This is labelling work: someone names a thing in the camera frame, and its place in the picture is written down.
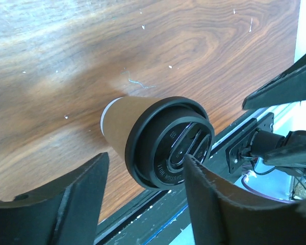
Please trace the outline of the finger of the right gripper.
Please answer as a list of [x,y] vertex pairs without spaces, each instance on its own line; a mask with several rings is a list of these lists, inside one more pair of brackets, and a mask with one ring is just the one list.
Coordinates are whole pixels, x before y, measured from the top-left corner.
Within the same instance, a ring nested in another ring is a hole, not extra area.
[[262,155],[264,164],[290,176],[306,176],[306,131],[290,131],[282,144]]
[[242,109],[260,109],[306,100],[306,54],[269,83],[247,96]]

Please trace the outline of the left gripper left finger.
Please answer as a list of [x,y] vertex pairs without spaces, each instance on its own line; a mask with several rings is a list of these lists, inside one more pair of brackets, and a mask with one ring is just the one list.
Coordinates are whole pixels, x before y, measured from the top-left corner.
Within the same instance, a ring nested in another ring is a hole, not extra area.
[[10,202],[0,201],[0,244],[93,244],[109,169],[100,153]]

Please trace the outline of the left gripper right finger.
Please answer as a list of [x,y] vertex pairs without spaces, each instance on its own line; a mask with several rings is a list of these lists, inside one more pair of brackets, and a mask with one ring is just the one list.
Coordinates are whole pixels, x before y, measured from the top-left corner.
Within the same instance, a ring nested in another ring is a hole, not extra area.
[[185,156],[196,244],[306,244],[306,199],[285,204],[248,192]]

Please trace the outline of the black cup lid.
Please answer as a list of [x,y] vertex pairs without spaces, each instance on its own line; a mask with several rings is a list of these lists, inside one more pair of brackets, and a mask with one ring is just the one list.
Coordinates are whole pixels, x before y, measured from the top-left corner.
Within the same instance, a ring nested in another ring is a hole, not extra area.
[[135,123],[124,159],[133,179],[151,190],[174,189],[183,181],[187,154],[203,163],[211,152],[214,128],[205,109],[186,97],[136,97]]

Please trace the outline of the single brown paper cup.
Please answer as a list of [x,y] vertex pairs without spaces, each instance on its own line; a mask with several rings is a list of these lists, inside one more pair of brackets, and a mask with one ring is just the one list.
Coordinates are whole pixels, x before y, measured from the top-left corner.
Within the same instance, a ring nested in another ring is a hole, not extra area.
[[142,129],[166,102],[166,99],[154,97],[124,96],[113,100],[104,109],[101,131],[126,165],[131,164],[131,155]]

